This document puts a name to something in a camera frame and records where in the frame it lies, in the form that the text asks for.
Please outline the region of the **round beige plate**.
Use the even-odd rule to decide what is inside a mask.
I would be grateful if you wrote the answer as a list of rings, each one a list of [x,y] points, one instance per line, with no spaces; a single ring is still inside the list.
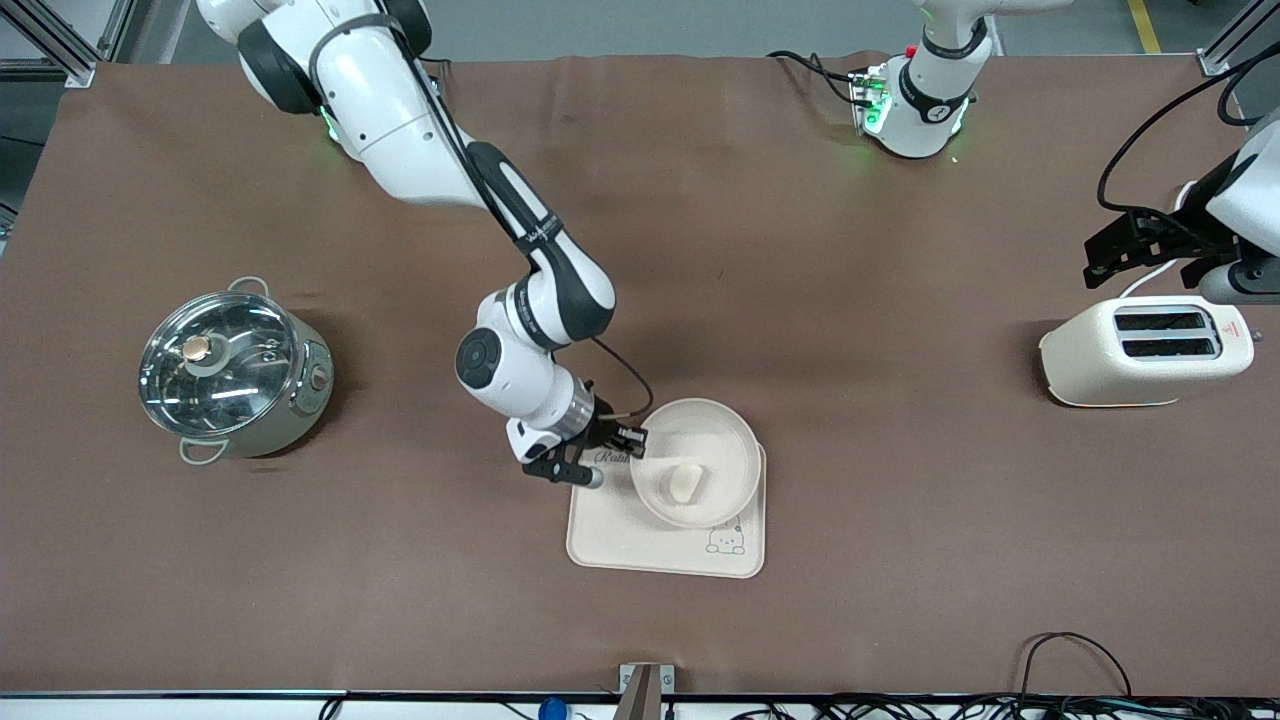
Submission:
[[[709,398],[681,398],[653,411],[646,455],[628,461],[641,503],[663,523],[710,529],[748,510],[763,484],[765,460],[751,427],[731,407]],[[669,469],[681,462],[705,468],[694,503],[672,503],[666,493]]]

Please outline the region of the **beige rabbit print tray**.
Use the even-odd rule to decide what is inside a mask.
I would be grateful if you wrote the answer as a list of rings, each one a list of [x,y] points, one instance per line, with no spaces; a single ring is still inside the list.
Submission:
[[[637,497],[626,457],[596,448],[588,465],[603,471],[598,489],[573,489],[564,547],[580,566],[689,577],[748,579],[765,564],[767,452],[748,507],[712,528],[662,521]]]

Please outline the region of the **aluminium frame post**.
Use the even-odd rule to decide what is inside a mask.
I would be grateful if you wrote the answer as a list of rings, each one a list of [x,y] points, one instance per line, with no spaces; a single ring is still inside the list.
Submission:
[[[0,0],[0,82],[87,88],[97,65],[124,61],[146,0]]]
[[[1235,15],[1196,50],[1206,76],[1220,76],[1280,38],[1280,0],[1244,0]]]

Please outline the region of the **cream two-slot toaster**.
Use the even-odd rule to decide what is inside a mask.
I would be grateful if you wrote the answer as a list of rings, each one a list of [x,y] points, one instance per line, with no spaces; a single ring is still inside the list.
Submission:
[[[1039,341],[1050,393],[1074,407],[1158,407],[1247,370],[1254,337],[1242,313],[1198,295],[1124,296]]]

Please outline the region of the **brown table mat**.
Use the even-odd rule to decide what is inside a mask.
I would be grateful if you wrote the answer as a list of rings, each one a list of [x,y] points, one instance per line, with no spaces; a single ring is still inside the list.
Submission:
[[[1000,58],[948,155],[899,161],[765,59],[456,63],[448,102],[618,290],[659,401],[768,455],[746,580],[604,571],[454,378],[526,269],[484,210],[388,197],[236,65],[101,67],[0,260],[0,691],[998,692],[1078,632],[1140,694],[1280,696],[1280,309],[1217,388],[1061,407],[1037,343],[1091,292],[1098,173],[1190,59]],[[180,459],[145,343],[241,277],[328,342],[261,457]]]

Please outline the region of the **grey metal bracket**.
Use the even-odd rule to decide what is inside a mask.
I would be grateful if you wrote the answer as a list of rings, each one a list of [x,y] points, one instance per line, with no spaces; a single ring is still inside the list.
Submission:
[[[676,720],[676,666],[673,664],[622,664],[621,697],[613,720]]]

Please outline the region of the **steel pot with glass lid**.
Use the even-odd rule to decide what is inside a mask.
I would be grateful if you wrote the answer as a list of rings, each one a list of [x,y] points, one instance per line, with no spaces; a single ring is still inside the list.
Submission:
[[[207,466],[229,457],[261,457],[276,454],[302,439],[325,411],[335,384],[335,368],[328,342],[308,323],[285,310],[270,293],[266,281],[241,277],[223,291],[260,293],[283,309],[296,327],[294,370],[284,393],[262,416],[229,434],[193,439],[174,436],[180,459],[192,466]]]

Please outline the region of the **glass pot lid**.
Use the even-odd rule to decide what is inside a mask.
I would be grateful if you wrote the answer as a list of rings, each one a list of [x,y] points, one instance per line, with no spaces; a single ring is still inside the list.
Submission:
[[[225,436],[262,416],[294,370],[296,327],[270,299],[228,290],[193,299],[143,346],[138,395],[175,436]]]

